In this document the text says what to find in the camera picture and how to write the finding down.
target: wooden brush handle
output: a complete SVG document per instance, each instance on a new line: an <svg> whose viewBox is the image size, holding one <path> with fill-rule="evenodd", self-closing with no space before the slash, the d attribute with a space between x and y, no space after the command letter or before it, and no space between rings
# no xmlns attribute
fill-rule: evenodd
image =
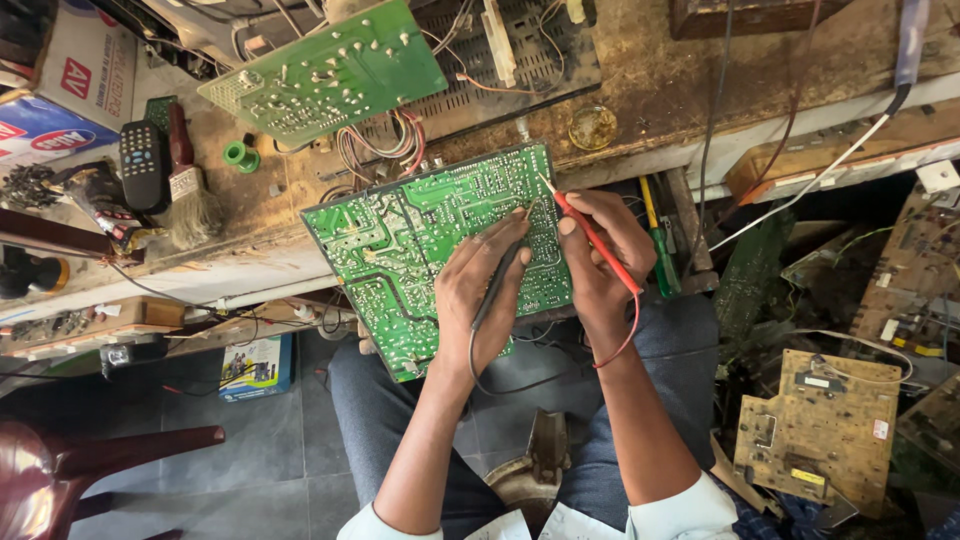
<svg viewBox="0 0 960 540"><path fill-rule="evenodd" d="M183 107L179 103L171 103L167 106L167 114L170 116L170 157L176 165L176 174L193 166L193 144L186 132Z"/></svg>

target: brown plastic chair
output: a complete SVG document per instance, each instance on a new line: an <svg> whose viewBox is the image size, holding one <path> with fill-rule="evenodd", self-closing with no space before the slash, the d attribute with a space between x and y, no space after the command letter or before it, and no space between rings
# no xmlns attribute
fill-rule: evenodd
<svg viewBox="0 0 960 540"><path fill-rule="evenodd" d="M66 540L70 525L110 511L112 494L81 499L97 480L227 440L220 426L75 442L0 420L0 538ZM180 538L170 530L148 540Z"/></svg>

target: hand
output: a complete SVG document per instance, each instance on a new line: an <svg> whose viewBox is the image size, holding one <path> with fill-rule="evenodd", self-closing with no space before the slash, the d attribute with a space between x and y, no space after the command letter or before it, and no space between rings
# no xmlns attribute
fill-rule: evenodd
<svg viewBox="0 0 960 540"><path fill-rule="evenodd" d="M615 193L571 191L566 201L588 219L637 284L643 285L657 262L654 242ZM623 314L633 295L610 265L590 247L571 217L560 220L560 244L573 278L573 305L597 357L616 351L630 332Z"/></svg>
<svg viewBox="0 0 960 540"><path fill-rule="evenodd" d="M525 215L525 209L516 209L482 233L464 238L434 281L437 318L440 321L440 349L430 363L429 370L434 376L441 372L450 377L450 382L458 388L473 387L467 359L470 325L500 259L510 245L530 229L530 222ZM516 252L500 291L477 332L473 362L478 374L490 365L507 344L516 319L516 297L520 282L532 255L528 247Z"/></svg>

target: green spool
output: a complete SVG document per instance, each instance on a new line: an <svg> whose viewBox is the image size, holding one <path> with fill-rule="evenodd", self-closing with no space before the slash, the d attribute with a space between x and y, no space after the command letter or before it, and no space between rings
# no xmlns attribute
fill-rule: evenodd
<svg viewBox="0 0 960 540"><path fill-rule="evenodd" d="M243 142L233 140L224 148L224 162L236 165L242 173L251 173L260 166L260 155Z"/></svg>

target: red multimeter probe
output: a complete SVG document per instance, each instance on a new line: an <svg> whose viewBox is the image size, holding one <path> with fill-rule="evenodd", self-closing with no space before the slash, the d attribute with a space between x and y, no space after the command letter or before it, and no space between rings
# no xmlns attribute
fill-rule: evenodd
<svg viewBox="0 0 960 540"><path fill-rule="evenodd" d="M546 184L547 188L550 189L550 193L553 194L553 200L560 205L561 210L564 211L564 215L572 217L574 221L577 222L577 225L584 230L584 233L587 234L587 240L593 244L593 249L597 250L607 264L610 265L610 268L613 270L614 274L627 286L629 290L634 295L634 308L636 313L634 314L634 327L630 330L630 333L627 335L627 338L623 341L623 344L620 345L620 348L616 350L615 353L604 358L602 361L596 362L593 364L594 368L601 368L608 363L610 363L617 355L623 352L627 348L627 345L630 344L630 341L634 338L634 333L636 332L636 321L639 320L640 315L640 292L643 291L643 288L636 284L634 277L627 272L627 269L623 267L623 263L620 262L616 256L611 253L610 249L607 248L607 244L600 238L600 236L593 230L593 227L587 221L586 217L579 210L574 208L566 201L566 196L561 193L556 187L554 187L546 177L540 174L540 178Z"/></svg>

